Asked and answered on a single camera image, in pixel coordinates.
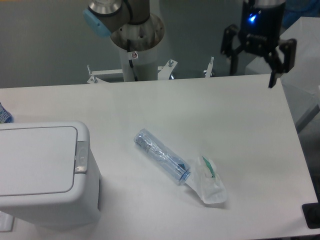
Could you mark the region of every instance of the plastic bottle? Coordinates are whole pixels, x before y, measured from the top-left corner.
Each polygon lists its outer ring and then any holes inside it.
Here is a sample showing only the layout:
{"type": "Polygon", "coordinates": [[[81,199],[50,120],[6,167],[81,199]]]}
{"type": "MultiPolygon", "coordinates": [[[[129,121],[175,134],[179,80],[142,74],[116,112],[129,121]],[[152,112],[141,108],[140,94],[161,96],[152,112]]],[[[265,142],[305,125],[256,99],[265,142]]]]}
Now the plastic bottle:
{"type": "Polygon", "coordinates": [[[191,174],[190,166],[148,130],[142,129],[135,136],[134,142],[165,169],[178,184],[183,184],[191,174]]]}
{"type": "Polygon", "coordinates": [[[12,115],[1,105],[0,102],[0,124],[13,123],[14,118],[12,115]]]}

